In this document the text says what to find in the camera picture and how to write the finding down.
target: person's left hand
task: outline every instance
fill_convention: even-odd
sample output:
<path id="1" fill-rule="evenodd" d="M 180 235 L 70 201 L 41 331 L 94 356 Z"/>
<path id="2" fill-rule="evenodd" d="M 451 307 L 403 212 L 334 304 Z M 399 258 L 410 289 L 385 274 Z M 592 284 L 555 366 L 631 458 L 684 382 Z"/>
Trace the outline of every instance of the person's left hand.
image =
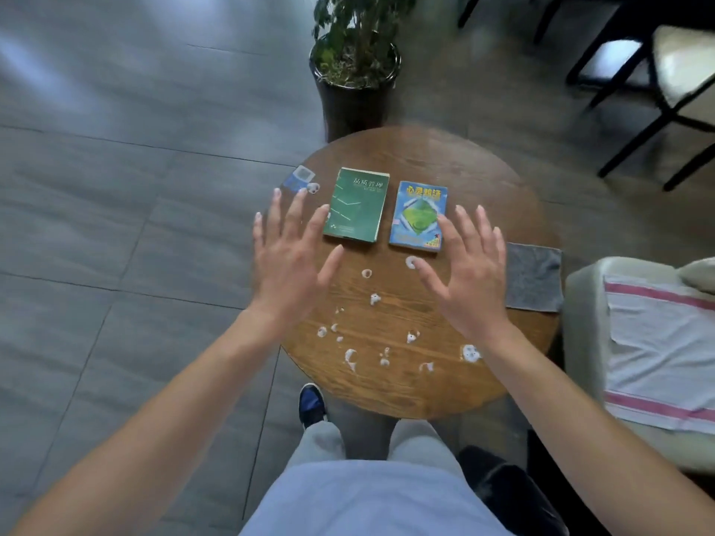
<path id="1" fill-rule="evenodd" d="M 335 276 L 343 257 L 343 245 L 336 246 L 320 271 L 315 266 L 317 245 L 330 205 L 316 209 L 300 235 L 303 202 L 307 191 L 293 198 L 281 230 L 279 188 L 273 190 L 265 231 L 261 213 L 253 223 L 255 248 L 255 293 L 244 312 L 272 341 L 280 340 L 292 327 L 308 317 Z"/>

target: person's left arm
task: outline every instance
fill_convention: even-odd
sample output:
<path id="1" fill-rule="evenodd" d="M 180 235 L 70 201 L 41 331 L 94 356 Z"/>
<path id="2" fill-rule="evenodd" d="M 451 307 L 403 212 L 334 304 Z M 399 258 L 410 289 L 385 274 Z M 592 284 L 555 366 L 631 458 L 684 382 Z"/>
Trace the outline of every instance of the person's left arm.
<path id="1" fill-rule="evenodd" d="M 126 535 L 156 520 L 201 463 L 269 348 L 304 319 L 327 290 L 343 247 L 320 271 L 315 250 L 328 208 L 300 236 L 305 190 L 281 230 L 276 190 L 265 230 L 256 215 L 256 291 L 234 324 L 150 399 L 120 430 L 77 463 L 26 513 L 11 536 Z"/>

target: person's right arm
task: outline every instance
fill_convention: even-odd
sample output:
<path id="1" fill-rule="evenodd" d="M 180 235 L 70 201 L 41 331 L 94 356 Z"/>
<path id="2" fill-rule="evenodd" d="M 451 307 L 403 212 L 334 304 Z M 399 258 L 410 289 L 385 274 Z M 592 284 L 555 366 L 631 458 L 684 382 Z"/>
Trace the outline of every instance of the person's right arm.
<path id="1" fill-rule="evenodd" d="M 614 536 L 700 536 L 715 531 L 715 502 L 587 396 L 509 322 L 505 243 L 484 209 L 460 232 L 439 218 L 451 278 L 423 259 L 417 272 L 450 323 L 475 344 L 585 504 Z"/>

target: forearm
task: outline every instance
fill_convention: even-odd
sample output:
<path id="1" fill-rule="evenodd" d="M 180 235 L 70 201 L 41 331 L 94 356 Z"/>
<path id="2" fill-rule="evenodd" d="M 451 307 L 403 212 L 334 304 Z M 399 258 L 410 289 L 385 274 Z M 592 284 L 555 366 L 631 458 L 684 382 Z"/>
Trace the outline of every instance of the forearm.
<path id="1" fill-rule="evenodd" d="M 711 534 L 715 502 L 510 328 L 484 354 L 573 488 L 614 535 Z"/>
<path id="2" fill-rule="evenodd" d="M 155 522 L 265 360 L 250 315 L 81 460 L 18 523 L 13 536 L 131 534 Z"/>

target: chair seat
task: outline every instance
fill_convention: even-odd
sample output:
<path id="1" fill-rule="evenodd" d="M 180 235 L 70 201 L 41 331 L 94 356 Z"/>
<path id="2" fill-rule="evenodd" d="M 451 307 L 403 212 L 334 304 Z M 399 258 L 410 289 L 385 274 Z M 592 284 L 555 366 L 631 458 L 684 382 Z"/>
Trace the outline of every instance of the chair seat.
<path id="1" fill-rule="evenodd" d="M 602 405 L 606 370 L 613 354 L 608 302 L 603 288 L 605 274 L 683 285 L 673 267 L 621 257 L 602 259 L 569 275 L 562 315 L 566 373 Z M 670 431 L 629 421 L 622 423 L 677 467 L 715 473 L 715 435 Z"/>
<path id="2" fill-rule="evenodd" d="M 670 106 L 697 91 L 715 75 L 715 33 L 659 26 L 653 35 L 653 54 L 658 84 Z M 684 107 L 681 114 L 712 124 L 715 100 L 707 90 Z"/>

